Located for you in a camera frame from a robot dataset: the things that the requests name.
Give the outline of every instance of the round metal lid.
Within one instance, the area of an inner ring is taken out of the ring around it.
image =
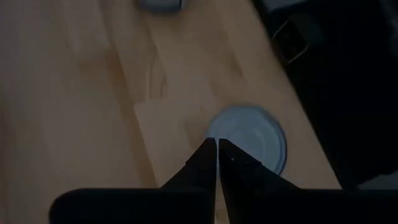
[[[286,160],[286,140],[279,123],[259,106],[232,106],[210,124],[207,138],[228,139],[263,166],[280,174]]]

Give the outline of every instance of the wooden table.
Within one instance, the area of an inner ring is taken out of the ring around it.
[[[162,185],[229,105],[279,120],[284,178],[340,187],[247,0],[174,16],[131,0],[3,0],[0,34],[0,222],[45,223],[80,187]]]

